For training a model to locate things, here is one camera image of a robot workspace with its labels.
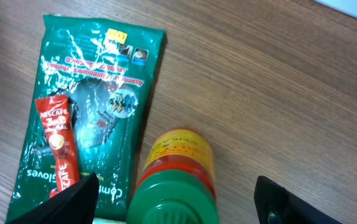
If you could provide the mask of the teal wet wipes pack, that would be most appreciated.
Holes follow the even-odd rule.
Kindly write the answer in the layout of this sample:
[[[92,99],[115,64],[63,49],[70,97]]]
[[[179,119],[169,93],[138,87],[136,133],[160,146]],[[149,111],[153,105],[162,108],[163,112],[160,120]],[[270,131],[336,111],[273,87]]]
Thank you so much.
[[[94,218],[92,224],[126,224],[126,222],[108,220],[103,218]]]

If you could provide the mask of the red sauce bottle green cap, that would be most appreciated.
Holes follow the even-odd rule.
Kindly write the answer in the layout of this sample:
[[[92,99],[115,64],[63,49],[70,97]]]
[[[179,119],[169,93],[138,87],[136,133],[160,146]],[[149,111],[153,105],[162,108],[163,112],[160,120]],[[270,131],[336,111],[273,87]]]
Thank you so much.
[[[127,224],[219,224],[214,156],[198,131],[174,128],[153,144]]]

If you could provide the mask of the red white snack packet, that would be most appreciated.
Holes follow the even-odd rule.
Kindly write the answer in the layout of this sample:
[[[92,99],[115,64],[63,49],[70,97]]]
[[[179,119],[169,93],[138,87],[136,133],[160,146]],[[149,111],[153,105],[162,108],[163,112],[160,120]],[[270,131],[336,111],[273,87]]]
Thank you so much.
[[[50,194],[53,197],[80,180],[69,99],[66,95],[38,98],[35,106],[55,159],[57,190]]]

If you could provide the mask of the green 3M gloves packet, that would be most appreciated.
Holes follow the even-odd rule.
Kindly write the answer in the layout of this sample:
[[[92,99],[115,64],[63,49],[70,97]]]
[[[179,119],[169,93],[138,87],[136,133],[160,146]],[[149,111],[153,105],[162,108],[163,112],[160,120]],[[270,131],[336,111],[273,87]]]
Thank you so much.
[[[123,221],[164,32],[52,15],[44,25],[33,97],[68,98],[80,176],[99,179],[95,217]]]

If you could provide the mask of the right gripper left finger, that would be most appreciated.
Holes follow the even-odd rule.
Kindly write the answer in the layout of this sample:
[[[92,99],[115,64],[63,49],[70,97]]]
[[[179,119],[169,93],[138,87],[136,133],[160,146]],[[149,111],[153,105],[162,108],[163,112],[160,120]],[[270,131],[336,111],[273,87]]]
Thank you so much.
[[[7,224],[91,224],[99,195],[96,173]]]

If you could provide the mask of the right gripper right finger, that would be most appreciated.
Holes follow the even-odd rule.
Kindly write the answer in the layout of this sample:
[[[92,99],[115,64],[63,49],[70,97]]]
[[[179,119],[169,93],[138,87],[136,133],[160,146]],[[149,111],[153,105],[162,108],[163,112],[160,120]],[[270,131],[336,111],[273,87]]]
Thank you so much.
[[[260,224],[341,224],[263,175],[254,202]]]

